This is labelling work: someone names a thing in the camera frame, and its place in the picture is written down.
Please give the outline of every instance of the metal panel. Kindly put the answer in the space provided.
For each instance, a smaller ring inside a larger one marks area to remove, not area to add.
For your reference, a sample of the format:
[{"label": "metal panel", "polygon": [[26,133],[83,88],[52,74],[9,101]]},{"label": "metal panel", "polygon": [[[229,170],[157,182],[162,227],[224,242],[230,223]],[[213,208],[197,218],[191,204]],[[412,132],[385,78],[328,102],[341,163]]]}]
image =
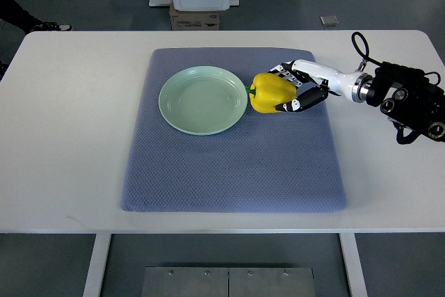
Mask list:
[{"label": "metal panel", "polygon": [[227,297],[228,268],[147,267],[142,297]]},{"label": "metal panel", "polygon": [[310,268],[147,267],[142,297],[315,297]]},{"label": "metal panel", "polygon": [[230,297],[315,297],[310,268],[231,268]]}]

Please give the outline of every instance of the robotic hand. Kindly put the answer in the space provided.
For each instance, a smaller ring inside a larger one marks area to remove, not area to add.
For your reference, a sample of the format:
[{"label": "robotic hand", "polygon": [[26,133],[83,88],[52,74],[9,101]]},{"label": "robotic hand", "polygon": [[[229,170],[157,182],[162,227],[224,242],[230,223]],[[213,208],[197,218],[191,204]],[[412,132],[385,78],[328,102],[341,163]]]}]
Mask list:
[{"label": "robotic hand", "polygon": [[[366,48],[363,54],[355,42],[359,36]],[[410,144],[420,135],[434,141],[445,142],[445,96],[438,84],[440,76],[436,72],[425,73],[422,70],[387,62],[379,63],[369,57],[369,47],[364,36],[355,32],[352,41],[363,61],[353,73],[342,73],[338,70],[317,63],[296,60],[274,67],[273,73],[295,86],[313,83],[313,87],[297,96],[293,101],[277,105],[277,111],[304,111],[327,98],[328,93],[343,95],[346,99],[370,106],[380,106],[380,111],[388,116],[397,129],[397,142]],[[375,76],[363,72],[370,61],[378,66]],[[435,74],[437,83],[432,84],[427,78]],[[389,90],[395,91],[386,98]],[[404,136],[405,128],[411,132]]]}]

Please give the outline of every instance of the person's leg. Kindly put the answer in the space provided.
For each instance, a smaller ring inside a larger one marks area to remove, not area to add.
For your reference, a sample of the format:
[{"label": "person's leg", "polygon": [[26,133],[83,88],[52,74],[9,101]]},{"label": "person's leg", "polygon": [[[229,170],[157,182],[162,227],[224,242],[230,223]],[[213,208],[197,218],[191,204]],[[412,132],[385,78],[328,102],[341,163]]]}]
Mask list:
[{"label": "person's leg", "polygon": [[15,0],[0,0],[0,19],[19,27],[25,33],[42,23],[26,12]]}]

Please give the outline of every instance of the cardboard box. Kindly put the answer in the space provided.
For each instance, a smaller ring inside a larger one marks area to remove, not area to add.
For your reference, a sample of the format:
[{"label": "cardboard box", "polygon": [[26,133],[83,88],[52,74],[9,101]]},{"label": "cardboard box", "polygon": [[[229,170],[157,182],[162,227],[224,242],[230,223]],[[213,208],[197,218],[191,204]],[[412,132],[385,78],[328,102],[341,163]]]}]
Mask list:
[{"label": "cardboard box", "polygon": [[219,31],[220,15],[217,11],[178,11],[172,4],[170,23],[173,31]]}]

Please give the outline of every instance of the textured fabric mat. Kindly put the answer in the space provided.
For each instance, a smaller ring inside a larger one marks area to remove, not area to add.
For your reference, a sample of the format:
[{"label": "textured fabric mat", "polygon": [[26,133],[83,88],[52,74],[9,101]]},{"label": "textured fabric mat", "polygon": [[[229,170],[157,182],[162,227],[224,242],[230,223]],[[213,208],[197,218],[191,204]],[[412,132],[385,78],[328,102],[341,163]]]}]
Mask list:
[{"label": "textured fabric mat", "polygon": [[314,61],[308,51],[279,48],[158,49],[151,57],[124,179],[126,211],[331,212],[346,197],[323,103],[302,113],[243,117],[216,135],[171,127],[158,107],[172,75],[212,65],[245,85],[276,65]]}]

